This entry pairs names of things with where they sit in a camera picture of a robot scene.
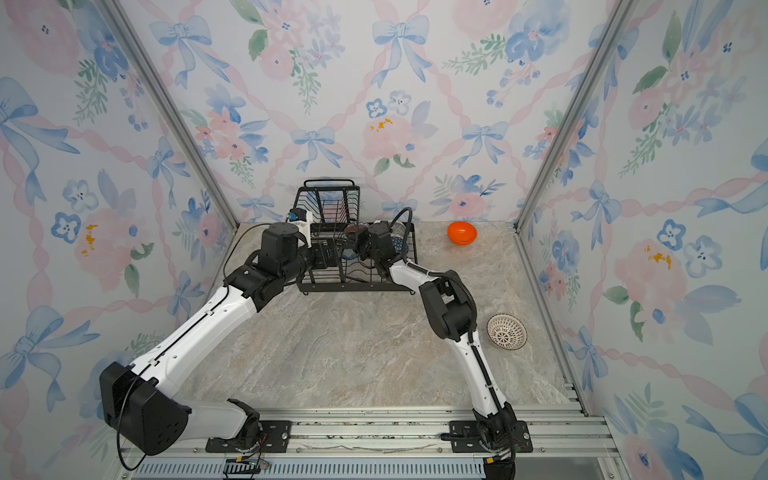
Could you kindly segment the white blue floral bowl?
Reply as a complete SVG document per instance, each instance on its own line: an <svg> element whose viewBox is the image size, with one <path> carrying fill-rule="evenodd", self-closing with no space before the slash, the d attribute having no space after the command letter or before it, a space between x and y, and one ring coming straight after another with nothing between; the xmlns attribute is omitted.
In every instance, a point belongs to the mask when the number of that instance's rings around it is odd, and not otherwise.
<svg viewBox="0 0 768 480"><path fill-rule="evenodd" d="M406 254L408 252L407 242L402 237L393 237L392 242L397 253Z"/></svg>

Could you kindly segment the black wire dish rack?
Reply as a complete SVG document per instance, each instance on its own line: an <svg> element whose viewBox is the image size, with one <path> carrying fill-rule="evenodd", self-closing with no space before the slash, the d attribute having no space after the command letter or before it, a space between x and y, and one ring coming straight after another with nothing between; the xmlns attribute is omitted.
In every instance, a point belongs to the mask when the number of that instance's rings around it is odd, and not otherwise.
<svg viewBox="0 0 768 480"><path fill-rule="evenodd" d="M312 268L297 281L305 295L329 292L406 291L384 272L390 257L418 260L413 209L397 207L391 221L360 218L360 187L351 179L306 180L298 189L291 214L306 211Z"/></svg>

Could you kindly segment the beige lattice bowl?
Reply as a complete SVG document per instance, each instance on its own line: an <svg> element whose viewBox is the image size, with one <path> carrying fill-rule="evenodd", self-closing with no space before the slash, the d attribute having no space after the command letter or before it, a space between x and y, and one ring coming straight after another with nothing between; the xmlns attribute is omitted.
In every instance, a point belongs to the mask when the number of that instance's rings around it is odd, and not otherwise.
<svg viewBox="0 0 768 480"><path fill-rule="evenodd" d="M508 351L520 350L528 340L524 324L510 314L493 315L486 324L486 331L495 346Z"/></svg>

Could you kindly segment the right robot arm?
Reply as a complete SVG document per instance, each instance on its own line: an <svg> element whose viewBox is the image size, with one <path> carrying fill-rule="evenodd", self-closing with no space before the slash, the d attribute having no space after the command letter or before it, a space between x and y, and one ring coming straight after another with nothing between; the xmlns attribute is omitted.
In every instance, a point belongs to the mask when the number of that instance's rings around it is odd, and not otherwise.
<svg viewBox="0 0 768 480"><path fill-rule="evenodd" d="M453 270L436 271L408 259L407 244L396 247L392 228L376 222L355 235L354 250L373 262L379 275L420 295L429 325L458 359L484 448L509 458L523 450L515 411L498 387L477 335L477 305Z"/></svg>

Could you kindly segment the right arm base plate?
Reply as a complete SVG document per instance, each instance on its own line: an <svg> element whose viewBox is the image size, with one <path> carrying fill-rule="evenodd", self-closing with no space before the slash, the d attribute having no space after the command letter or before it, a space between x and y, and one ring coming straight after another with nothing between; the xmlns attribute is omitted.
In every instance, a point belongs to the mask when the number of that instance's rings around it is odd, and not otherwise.
<svg viewBox="0 0 768 480"><path fill-rule="evenodd" d="M509 431L502 427L496 432L492 427L477 421L451 421L449 430L440 435L448 442L453 453L504 453L509 451L512 440L516 453L532 453L534 450L528 425L518 420Z"/></svg>

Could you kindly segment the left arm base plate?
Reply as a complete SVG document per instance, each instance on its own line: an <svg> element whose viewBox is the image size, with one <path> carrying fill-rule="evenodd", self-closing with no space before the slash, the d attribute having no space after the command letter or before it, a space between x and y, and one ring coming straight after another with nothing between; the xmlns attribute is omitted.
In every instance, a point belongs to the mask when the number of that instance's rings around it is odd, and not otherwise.
<svg viewBox="0 0 768 480"><path fill-rule="evenodd" d="M232 439L210 438L206 453L285 453L293 423L288 420L250 422Z"/></svg>

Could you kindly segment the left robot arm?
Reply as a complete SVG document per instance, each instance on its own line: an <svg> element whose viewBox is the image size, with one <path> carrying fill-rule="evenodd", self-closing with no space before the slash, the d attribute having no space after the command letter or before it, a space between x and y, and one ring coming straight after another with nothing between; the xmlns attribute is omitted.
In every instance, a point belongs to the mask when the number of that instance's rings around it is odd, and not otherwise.
<svg viewBox="0 0 768 480"><path fill-rule="evenodd" d="M103 417L116 433L148 456L179 441L214 439L250 452L263 437L259 412L243 401L194 402L180 397L186 379L230 333L313 269L336 265L330 239L312 236L305 222L273 223L259 250L228 274L222 287L184 324L128 365L114 362L100 374Z"/></svg>

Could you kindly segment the red patterned bowl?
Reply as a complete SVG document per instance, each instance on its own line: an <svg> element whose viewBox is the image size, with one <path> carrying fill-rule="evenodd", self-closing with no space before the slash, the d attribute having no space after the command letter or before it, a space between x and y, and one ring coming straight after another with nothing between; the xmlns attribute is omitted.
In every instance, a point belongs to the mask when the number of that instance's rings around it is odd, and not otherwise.
<svg viewBox="0 0 768 480"><path fill-rule="evenodd" d="M366 230L365 224L350 224L344 229L343 234L347 241L357 242Z"/></svg>

